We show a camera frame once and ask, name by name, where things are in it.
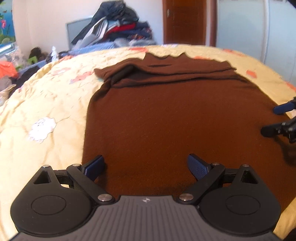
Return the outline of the lotus picture window blind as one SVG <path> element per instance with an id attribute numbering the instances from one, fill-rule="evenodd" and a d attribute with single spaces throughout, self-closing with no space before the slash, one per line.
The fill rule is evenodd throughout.
<path id="1" fill-rule="evenodd" d="M 13 23 L 13 1 L 4 0 L 0 4 L 1 14 L 1 48 L 16 41 Z"/>

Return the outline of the pile of dark clothes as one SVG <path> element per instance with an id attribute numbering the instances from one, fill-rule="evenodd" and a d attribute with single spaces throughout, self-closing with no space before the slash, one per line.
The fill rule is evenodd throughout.
<path id="1" fill-rule="evenodd" d="M 156 44 L 148 22 L 139 21 L 124 1 L 102 2 L 90 22 L 70 41 L 70 47 L 75 50 L 107 42 L 128 47 Z"/>

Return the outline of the green plastic stool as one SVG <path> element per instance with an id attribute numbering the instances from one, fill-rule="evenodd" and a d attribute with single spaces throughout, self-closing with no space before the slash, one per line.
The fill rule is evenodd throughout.
<path id="1" fill-rule="evenodd" d="M 29 64 L 29 65 L 34 65 L 34 64 L 36 64 L 36 63 L 38 63 L 38 59 L 37 59 L 36 56 L 32 56 L 32 57 L 30 57 L 30 58 L 28 59 L 28 64 Z"/>

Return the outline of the orange plastic bag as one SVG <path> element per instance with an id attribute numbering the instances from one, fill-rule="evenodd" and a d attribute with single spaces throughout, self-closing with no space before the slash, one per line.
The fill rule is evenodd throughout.
<path id="1" fill-rule="evenodd" d="M 18 72 L 16 71 L 13 63 L 8 61 L 0 61 L 0 78 L 3 77 L 18 77 Z"/>

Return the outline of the blue quilted blanket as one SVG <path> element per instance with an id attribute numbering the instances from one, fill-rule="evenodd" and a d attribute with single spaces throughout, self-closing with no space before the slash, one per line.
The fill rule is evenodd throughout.
<path id="1" fill-rule="evenodd" d="M 116 44 L 115 42 L 106 42 L 106 43 L 99 43 L 91 46 L 86 46 L 79 49 L 71 49 L 67 53 L 68 55 L 77 56 L 77 55 L 91 53 L 95 51 L 108 50 L 108 49 L 114 49 L 114 48 L 120 48 L 120 47 L 129 47 L 129 45 L 119 45 L 119 44 Z"/>

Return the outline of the brown wooden door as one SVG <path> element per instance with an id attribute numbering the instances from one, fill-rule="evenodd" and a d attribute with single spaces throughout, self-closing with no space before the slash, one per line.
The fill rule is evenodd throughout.
<path id="1" fill-rule="evenodd" d="M 163 18 L 165 44 L 205 44 L 205 0 L 165 0 Z"/>

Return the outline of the grey framed board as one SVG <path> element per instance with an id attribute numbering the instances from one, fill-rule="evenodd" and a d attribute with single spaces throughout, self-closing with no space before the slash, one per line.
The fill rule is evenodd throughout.
<path id="1" fill-rule="evenodd" d="M 74 40 L 74 38 L 81 32 L 84 27 L 86 27 L 91 22 L 91 19 L 92 17 L 66 23 L 66 33 L 69 49 L 73 47 L 72 41 Z"/>

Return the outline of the brown knit sweater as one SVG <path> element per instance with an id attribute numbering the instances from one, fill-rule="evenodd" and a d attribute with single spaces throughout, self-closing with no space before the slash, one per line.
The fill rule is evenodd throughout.
<path id="1" fill-rule="evenodd" d="M 228 62 L 148 53 L 94 73 L 104 83 L 89 102 L 82 162 L 104 157 L 99 184 L 113 196 L 179 195 L 195 182 L 195 154 L 249 164 L 282 207 L 295 198 L 295 145 L 260 133 L 287 116 Z"/>

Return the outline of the white wardrobe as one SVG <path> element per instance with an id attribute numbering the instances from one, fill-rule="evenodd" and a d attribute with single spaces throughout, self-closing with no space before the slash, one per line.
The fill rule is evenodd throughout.
<path id="1" fill-rule="evenodd" d="M 252 56 L 295 84 L 295 1 L 218 1 L 216 46 Z"/>

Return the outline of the yellow floral bed quilt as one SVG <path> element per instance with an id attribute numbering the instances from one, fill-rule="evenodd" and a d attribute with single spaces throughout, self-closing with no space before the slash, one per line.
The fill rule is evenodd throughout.
<path id="1" fill-rule="evenodd" d="M 167 44 L 123 47 L 66 57 L 39 69 L 1 107 L 1 240 L 17 233 L 11 219 L 13 200 L 45 164 L 65 169 L 82 160 L 87 106 L 102 81 L 95 68 L 128 58 L 179 56 L 228 61 L 275 103 L 295 96 L 295 86 L 260 61 L 238 51 Z"/>

